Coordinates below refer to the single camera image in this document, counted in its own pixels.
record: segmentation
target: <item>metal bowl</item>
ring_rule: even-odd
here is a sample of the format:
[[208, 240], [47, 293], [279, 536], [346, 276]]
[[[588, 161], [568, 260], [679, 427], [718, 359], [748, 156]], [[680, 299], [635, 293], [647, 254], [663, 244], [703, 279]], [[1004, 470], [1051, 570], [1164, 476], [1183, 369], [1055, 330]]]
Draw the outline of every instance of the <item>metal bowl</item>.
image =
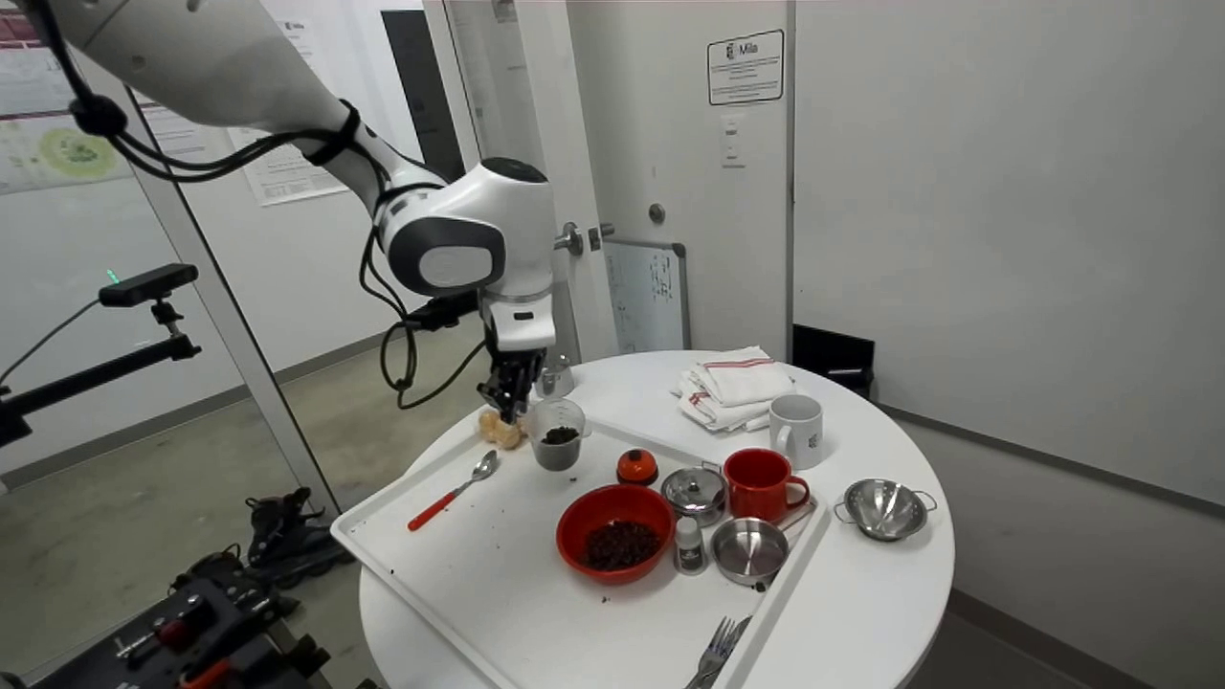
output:
[[908, 489], [888, 480], [854, 482], [842, 497], [849, 522], [863, 536], [880, 544], [900, 544], [903, 536], [925, 525], [934, 506], [921, 506], [919, 489]]
[[789, 564], [789, 536], [758, 516], [723, 522], [711, 536], [715, 567], [750, 591], [764, 591], [773, 576]]
[[723, 522], [723, 476], [711, 468], [680, 468], [665, 476], [663, 497], [679, 516], [693, 516], [703, 529]]

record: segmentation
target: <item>red mug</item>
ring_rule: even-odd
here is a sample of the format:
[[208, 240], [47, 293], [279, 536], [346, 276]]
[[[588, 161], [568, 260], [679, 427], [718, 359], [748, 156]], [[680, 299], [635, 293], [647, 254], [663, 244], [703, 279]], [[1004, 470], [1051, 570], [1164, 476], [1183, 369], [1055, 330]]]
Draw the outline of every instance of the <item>red mug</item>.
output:
[[809, 503], [809, 482], [769, 447], [744, 447], [723, 465], [726, 510], [782, 525], [789, 510]]

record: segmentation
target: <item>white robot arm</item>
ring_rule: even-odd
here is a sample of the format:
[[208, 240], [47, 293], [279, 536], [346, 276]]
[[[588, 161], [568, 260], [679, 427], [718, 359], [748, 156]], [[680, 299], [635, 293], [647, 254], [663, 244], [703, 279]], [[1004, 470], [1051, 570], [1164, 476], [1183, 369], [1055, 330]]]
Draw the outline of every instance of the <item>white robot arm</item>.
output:
[[[481, 394], [513, 422], [526, 409], [552, 322], [552, 187], [519, 161], [485, 161], [457, 184], [396, 154], [338, 99], [255, 0], [18, 0], [51, 44], [74, 44], [131, 89], [212, 128], [295, 138], [364, 201], [392, 272], [417, 297], [473, 297], [495, 357]], [[70, 57], [78, 119], [114, 131]]]

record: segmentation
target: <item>label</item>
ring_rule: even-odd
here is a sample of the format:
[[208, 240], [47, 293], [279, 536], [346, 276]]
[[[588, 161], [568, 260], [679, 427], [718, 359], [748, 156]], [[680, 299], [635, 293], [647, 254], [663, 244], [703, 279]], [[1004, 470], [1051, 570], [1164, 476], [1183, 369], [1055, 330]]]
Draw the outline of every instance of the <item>label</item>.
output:
[[744, 35], [703, 45], [711, 109], [769, 103], [786, 92], [786, 35]]

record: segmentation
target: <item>metal spoon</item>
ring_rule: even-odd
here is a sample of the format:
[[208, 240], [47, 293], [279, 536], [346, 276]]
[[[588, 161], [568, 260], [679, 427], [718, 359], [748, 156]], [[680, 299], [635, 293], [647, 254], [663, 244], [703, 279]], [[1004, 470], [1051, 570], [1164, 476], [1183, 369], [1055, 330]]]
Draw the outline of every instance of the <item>metal spoon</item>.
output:
[[413, 522], [411, 522], [411, 534], [420, 534], [439, 510], [449, 510], [466, 485], [489, 480], [496, 470], [496, 451], [485, 451], [473, 468], [471, 468], [471, 480], [463, 485], [457, 485], [453, 496], [436, 497], [430, 510], [420, 510]]

